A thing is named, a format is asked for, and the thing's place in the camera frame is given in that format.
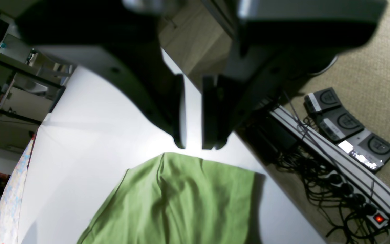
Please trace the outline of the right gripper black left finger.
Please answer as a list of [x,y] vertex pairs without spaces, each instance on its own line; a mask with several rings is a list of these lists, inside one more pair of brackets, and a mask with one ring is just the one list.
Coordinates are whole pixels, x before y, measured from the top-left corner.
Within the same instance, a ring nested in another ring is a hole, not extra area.
[[164,62],[157,33],[159,21],[182,5],[181,0],[37,0],[16,25],[29,45],[112,84],[184,149],[184,78]]

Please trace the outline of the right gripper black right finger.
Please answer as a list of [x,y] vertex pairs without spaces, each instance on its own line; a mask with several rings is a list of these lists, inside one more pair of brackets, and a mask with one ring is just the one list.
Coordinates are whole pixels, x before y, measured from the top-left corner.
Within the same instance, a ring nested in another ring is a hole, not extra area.
[[365,45],[386,0],[232,0],[233,40],[221,74],[202,85],[202,148],[221,149],[265,96],[298,72]]

